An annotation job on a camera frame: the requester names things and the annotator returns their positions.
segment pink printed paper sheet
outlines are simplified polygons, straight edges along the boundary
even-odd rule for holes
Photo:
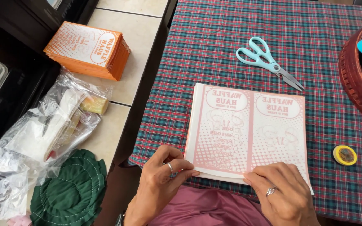
[[[185,159],[203,175],[240,179],[231,182],[259,165],[295,164],[310,186],[304,109],[303,96],[198,83]]]

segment silver ring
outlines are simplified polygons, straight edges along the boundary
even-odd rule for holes
[[[170,167],[170,170],[171,170],[171,174],[173,174],[173,167],[171,166],[170,162],[167,163],[167,165]]]
[[[276,188],[276,187],[269,188],[269,189],[268,189],[268,192],[266,193],[266,197],[267,197],[268,195],[270,195],[270,194],[273,194],[277,189],[278,189],[278,188]]]

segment pink clothing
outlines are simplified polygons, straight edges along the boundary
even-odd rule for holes
[[[149,226],[272,226],[261,205],[215,189],[181,186]]]

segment stack of orange printed paper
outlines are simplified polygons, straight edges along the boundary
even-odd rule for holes
[[[65,21],[44,52],[72,72],[119,81],[131,50],[121,32]]]

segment scissors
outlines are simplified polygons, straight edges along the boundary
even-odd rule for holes
[[[265,47],[266,52],[262,51],[262,49],[257,44],[254,43],[254,40],[257,40],[260,43],[262,43]],[[244,47],[237,49],[237,52],[235,53],[235,55],[241,62],[243,62],[244,64],[259,66],[259,67],[263,67],[264,69],[268,69],[269,71],[271,71],[271,72],[275,73],[277,76],[279,76],[279,78],[280,78],[280,76],[283,76],[283,81],[285,83],[291,85],[292,87],[296,88],[297,90],[302,91],[300,89],[300,87],[302,89],[304,89],[304,87],[292,75],[290,75],[287,71],[282,69],[278,63],[276,63],[276,61],[272,57],[272,54],[270,54],[269,46],[266,44],[266,42],[263,39],[261,39],[259,37],[252,37],[249,40],[248,44],[256,52],[256,54],[254,54],[253,52],[251,52],[250,50],[248,50],[247,48],[244,48]],[[247,60],[241,58],[239,55],[239,52],[243,52],[249,58],[254,59],[255,62],[247,61]],[[261,57],[264,57],[265,59],[267,59],[269,61],[269,64],[265,63],[261,59]]]

